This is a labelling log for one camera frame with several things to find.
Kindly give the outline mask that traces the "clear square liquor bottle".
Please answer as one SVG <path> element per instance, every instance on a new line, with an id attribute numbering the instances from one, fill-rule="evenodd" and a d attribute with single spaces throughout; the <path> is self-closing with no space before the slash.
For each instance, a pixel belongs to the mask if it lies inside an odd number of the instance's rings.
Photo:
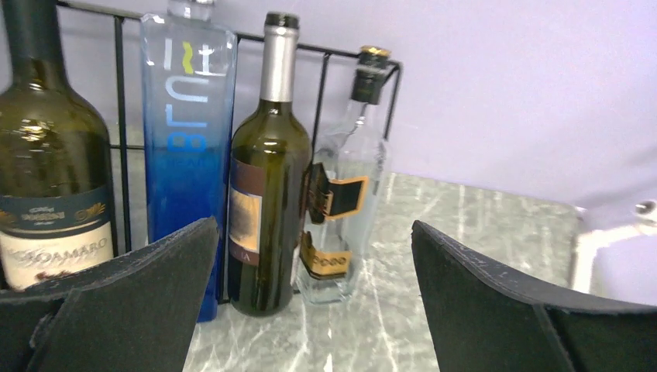
<path id="1" fill-rule="evenodd" d="M 304 301 L 349 300 L 362 269 L 389 152 L 379 107 L 390 51 L 362 46 L 343 120 L 316 140 L 297 286 Z"/>

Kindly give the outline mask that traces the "dark green wine bottle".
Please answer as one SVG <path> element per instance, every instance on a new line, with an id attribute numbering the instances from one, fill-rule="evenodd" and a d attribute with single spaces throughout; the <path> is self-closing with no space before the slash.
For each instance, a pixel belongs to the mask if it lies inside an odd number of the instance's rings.
<path id="1" fill-rule="evenodd" d="M 70 85 L 53 1 L 4 1 L 1 261 L 21 291 L 118 252 L 108 129 Z"/>

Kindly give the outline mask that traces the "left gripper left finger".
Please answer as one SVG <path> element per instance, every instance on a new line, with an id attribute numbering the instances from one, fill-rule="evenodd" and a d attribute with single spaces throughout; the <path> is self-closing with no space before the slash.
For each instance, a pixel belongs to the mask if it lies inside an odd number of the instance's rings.
<path id="1" fill-rule="evenodd" d="M 1 293 L 3 371 L 180 371 L 215 262 L 213 218 Z"/>

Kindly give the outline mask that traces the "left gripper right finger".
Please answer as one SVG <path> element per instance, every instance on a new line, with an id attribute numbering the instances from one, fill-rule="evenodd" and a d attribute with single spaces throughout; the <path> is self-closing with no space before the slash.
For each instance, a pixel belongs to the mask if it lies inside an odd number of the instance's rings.
<path id="1" fill-rule="evenodd" d="M 422 221 L 411 248 L 442 371 L 654 371 L 656 309 L 525 274 Z"/>

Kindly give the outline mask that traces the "blue rectangular glass bottle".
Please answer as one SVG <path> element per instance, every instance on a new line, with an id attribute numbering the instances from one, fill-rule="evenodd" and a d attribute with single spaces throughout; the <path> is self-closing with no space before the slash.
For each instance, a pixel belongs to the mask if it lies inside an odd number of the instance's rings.
<path id="1" fill-rule="evenodd" d="M 238 40 L 212 1 L 140 20 L 147 235 L 204 217 L 225 226 Z"/>

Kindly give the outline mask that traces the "brown-green wine bottle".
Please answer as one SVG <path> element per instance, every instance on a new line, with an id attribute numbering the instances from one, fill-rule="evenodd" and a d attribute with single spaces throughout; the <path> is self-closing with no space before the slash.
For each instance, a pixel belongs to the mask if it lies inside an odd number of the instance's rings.
<path id="1" fill-rule="evenodd" d="M 311 141 L 293 113 L 300 20 L 268 12 L 260 100 L 232 139 L 229 177 L 228 295 L 256 317 L 283 310 L 293 295 Z"/>

